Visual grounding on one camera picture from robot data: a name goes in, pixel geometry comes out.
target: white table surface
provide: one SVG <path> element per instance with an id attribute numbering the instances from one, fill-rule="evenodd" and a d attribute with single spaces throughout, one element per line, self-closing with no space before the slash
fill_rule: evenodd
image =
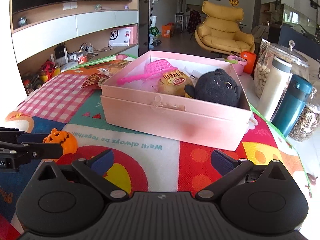
<path id="1" fill-rule="evenodd" d="M 253 79 L 249 74 L 243 73 L 239 76 L 241 84 L 247 95 L 250 104 L 257 108 L 259 98 L 255 94 Z M 307 141 L 297 142 L 289 137 L 288 141 L 297 150 L 306 173 L 315 177 L 320 177 L 320 129 Z M 320 239 L 320 178 L 315 186 L 311 186 L 312 198 L 309 197 L 308 189 L 301 188 L 309 204 L 309 212 L 306 220 L 303 222 L 300 232 L 308 240 Z"/>

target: pink bowl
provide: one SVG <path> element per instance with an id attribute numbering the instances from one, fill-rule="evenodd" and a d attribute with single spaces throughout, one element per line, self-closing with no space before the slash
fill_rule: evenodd
<path id="1" fill-rule="evenodd" d="M 241 76 L 243 73 L 244 66 L 247 65 L 247 61 L 241 57 L 232 56 L 232 55 L 230 55 L 228 57 L 228 60 L 237 60 L 238 61 L 238 64 L 232 64 L 232 65 L 235 68 L 237 75 Z"/>

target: pink box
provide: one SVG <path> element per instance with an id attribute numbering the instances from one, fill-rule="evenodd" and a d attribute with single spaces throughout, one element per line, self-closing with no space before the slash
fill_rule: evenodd
<path id="1" fill-rule="evenodd" d="M 171 52 L 149 51 L 129 63 L 101 86 L 101 102 L 108 123 L 175 140 L 235 151 L 248 129 L 252 115 L 243 88 L 237 108 L 133 89 L 142 81 L 117 86 L 116 81 L 119 78 L 142 74 L 146 64 L 162 58 L 182 71 L 192 72 L 196 69 L 204 74 L 222 68 L 242 88 L 235 69 L 228 62 Z M 178 106 L 180 110 L 166 106 Z"/>

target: yellow armchair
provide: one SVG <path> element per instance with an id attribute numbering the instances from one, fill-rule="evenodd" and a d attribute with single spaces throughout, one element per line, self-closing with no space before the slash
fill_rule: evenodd
<path id="1" fill-rule="evenodd" d="M 203 49 L 229 55 L 233 52 L 254 52 L 254 37 L 240 31 L 236 23 L 243 20 L 242 8 L 204 1 L 202 11 L 208 17 L 196 29 L 195 38 Z"/>

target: pink gingham pattern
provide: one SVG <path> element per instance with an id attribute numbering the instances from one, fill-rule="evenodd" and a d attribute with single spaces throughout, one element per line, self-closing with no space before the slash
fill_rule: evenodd
<path id="1" fill-rule="evenodd" d="M 36 90 L 17 111 L 67 123 L 93 92 L 81 87 L 86 78 L 87 75 L 60 74 Z"/>

